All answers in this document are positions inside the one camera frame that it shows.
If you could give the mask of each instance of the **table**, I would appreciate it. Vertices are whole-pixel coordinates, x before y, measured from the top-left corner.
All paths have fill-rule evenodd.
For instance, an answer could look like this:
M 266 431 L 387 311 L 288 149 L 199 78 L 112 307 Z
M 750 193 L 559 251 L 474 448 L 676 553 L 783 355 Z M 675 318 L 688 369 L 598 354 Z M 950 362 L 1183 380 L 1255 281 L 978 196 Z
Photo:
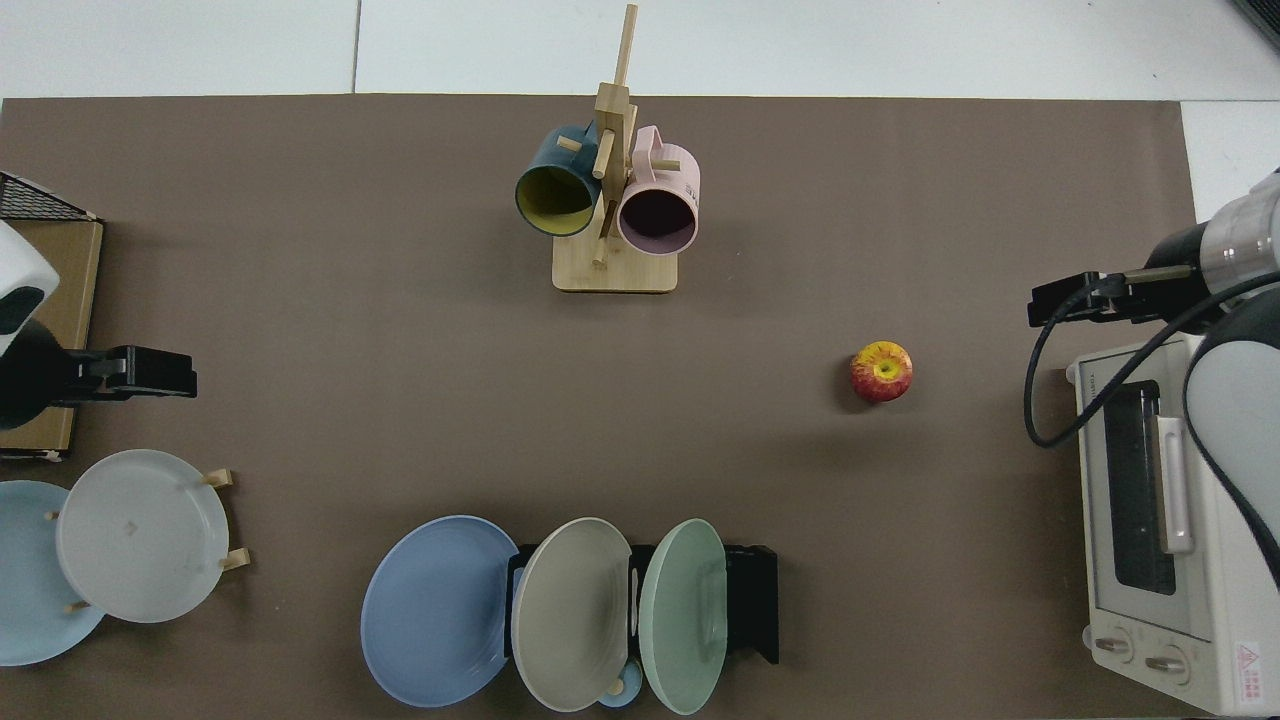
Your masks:
M 91 346 L 189 354 L 200 397 L 88 407 L 72 460 L 0 479 L 69 486 L 129 447 L 230 466 L 255 564 L 173 623 L 108 619 L 0 673 L 0 715 L 549 716 L 513 666 L 435 712 L 364 666 L 370 575 L 453 512 L 516 542 L 701 516 L 776 550 L 782 664 L 731 657 L 700 717 L 1194 712 L 1082 647 L 1075 451 L 1020 420 L 1030 287 L 1194 222 L 1178 105 L 636 104 L 703 168 L 666 296 L 554 291 L 515 210 L 585 97 L 6 101 L 0 167 L 108 220 Z M 1149 332 L 1068 327 L 1043 366 Z M 845 375 L 876 340 L 916 379 L 868 407 Z M 1065 421 L 1061 373 L 1042 382 Z M 623 712 L 667 715 L 649 692 Z

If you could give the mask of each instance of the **mug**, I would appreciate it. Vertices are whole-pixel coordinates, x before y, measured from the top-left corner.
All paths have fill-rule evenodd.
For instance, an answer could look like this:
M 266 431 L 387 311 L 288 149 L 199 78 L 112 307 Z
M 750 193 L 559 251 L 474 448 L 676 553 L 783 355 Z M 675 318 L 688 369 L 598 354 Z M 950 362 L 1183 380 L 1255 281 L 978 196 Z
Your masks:
M 600 181 L 591 177 L 598 149 L 595 123 L 549 132 L 516 183 L 521 217 L 547 234 L 575 234 L 586 228 L 600 197 Z
M 668 169 L 676 163 L 680 169 Z M 698 160 L 678 145 L 663 143 L 658 128 L 646 126 L 636 132 L 631 167 L 618 204 L 618 234 L 648 255 L 689 247 L 698 237 Z

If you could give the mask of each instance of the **mug rack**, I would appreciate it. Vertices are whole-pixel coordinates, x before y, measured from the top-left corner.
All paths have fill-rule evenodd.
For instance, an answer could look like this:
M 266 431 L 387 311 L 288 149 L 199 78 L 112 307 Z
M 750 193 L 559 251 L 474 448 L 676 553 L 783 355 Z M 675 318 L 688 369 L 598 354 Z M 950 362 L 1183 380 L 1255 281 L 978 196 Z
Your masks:
M 557 237 L 552 245 L 552 283 L 564 292 L 662 293 L 676 290 L 676 255 L 640 252 L 617 231 L 616 215 L 631 172 L 631 137 L 636 124 L 636 106 L 631 104 L 631 90 L 626 85 L 636 13 L 636 5 L 627 5 L 613 82 L 602 82 L 595 95 L 599 151 L 591 176 L 602 181 L 600 197 L 586 228 L 577 234 Z
M 636 610 L 640 587 L 649 570 L 649 561 L 658 548 L 654 544 L 632 544 L 627 570 L 627 650 L 640 657 L 640 634 Z M 538 550 L 521 544 L 507 561 L 507 614 L 503 625 L 503 652 L 512 657 L 511 612 L 516 598 L 517 573 L 524 571 Z M 728 610 L 728 652 L 754 650 L 771 665 L 778 664 L 778 556 L 763 544 L 726 544 Z

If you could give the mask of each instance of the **white floor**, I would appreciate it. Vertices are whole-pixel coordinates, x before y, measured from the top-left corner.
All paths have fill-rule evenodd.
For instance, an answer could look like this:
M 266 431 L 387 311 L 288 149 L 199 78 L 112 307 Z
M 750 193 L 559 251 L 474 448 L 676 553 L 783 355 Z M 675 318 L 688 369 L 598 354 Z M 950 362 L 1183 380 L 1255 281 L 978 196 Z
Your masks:
M 637 95 L 1180 100 L 1201 219 L 1280 165 L 1280 51 L 1228 0 L 639 4 Z M 594 94 L 612 78 L 623 12 L 622 0 L 0 0 L 0 97 Z

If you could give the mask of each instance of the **mug handle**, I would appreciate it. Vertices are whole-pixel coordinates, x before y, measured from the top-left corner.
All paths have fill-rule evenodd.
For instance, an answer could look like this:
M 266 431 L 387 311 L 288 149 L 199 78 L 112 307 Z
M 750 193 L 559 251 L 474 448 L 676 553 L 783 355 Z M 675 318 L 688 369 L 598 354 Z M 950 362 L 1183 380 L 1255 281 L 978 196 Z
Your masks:
M 662 147 L 658 126 L 645 126 L 636 131 L 636 149 L 631 155 L 631 167 L 640 182 L 658 182 L 653 172 L 653 151 Z

